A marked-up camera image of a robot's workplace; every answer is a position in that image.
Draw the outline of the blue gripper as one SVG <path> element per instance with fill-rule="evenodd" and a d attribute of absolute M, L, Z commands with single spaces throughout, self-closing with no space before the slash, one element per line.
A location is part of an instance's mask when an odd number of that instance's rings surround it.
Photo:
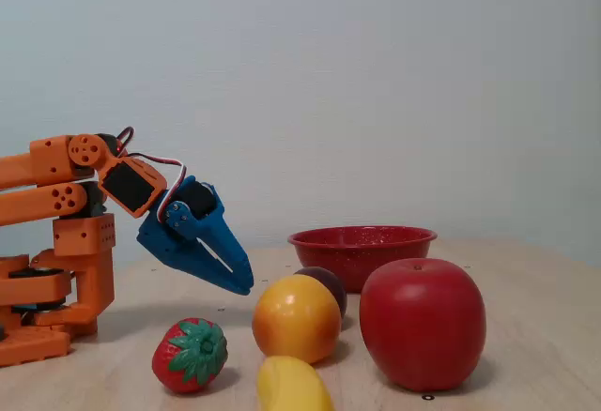
<path fill-rule="evenodd" d="M 161 263 L 247 296 L 254 287 L 248 255 L 223 218 L 215 188 L 191 175 L 177 188 L 163 222 L 150 208 L 137 241 Z"/>

